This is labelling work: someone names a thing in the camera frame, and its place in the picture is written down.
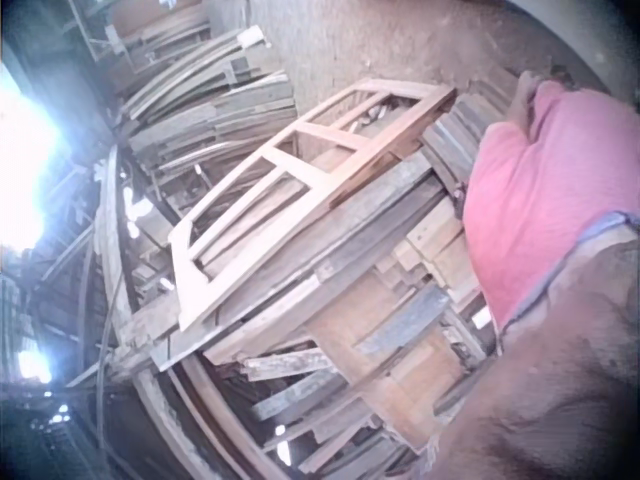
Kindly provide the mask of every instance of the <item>dirt floor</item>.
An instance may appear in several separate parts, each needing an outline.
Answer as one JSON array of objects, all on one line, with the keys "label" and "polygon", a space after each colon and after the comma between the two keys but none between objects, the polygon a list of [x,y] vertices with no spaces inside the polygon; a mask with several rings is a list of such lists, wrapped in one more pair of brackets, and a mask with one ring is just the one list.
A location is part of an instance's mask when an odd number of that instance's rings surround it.
[{"label": "dirt floor", "polygon": [[212,0],[226,28],[259,25],[282,55],[300,113],[363,77],[447,83],[461,90],[500,65],[565,65],[598,80],[541,24],[487,0]]}]

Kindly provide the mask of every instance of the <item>pink shirt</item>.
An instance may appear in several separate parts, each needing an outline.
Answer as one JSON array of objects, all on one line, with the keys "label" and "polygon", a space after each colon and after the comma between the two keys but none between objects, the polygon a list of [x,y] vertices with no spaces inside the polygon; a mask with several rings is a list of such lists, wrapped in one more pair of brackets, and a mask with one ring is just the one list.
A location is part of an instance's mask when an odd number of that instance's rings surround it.
[{"label": "pink shirt", "polygon": [[471,262],[498,327],[605,215],[640,218],[640,117],[609,96],[543,83],[531,139],[491,125],[469,181]]}]

